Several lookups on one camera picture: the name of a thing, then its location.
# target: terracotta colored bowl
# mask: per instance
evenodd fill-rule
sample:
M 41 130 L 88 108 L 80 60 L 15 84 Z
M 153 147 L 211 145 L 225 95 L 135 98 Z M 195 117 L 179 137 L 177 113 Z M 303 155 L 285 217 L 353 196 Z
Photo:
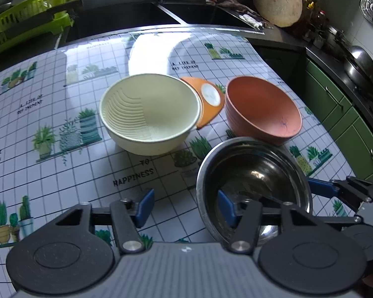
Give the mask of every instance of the terracotta colored bowl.
M 237 136 L 281 145 L 297 135 L 301 114 L 287 94 L 266 80 L 239 76 L 227 86 L 225 112 Z

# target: stainless steel sink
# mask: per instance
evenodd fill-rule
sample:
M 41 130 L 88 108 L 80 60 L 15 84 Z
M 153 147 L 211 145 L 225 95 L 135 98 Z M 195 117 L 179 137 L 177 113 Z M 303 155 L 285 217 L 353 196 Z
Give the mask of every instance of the stainless steel sink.
M 66 41 L 127 28 L 173 24 L 179 22 L 152 3 L 115 4 L 79 11 Z
M 189 3 L 164 3 L 162 5 L 189 24 L 251 28 L 234 15 L 212 5 Z

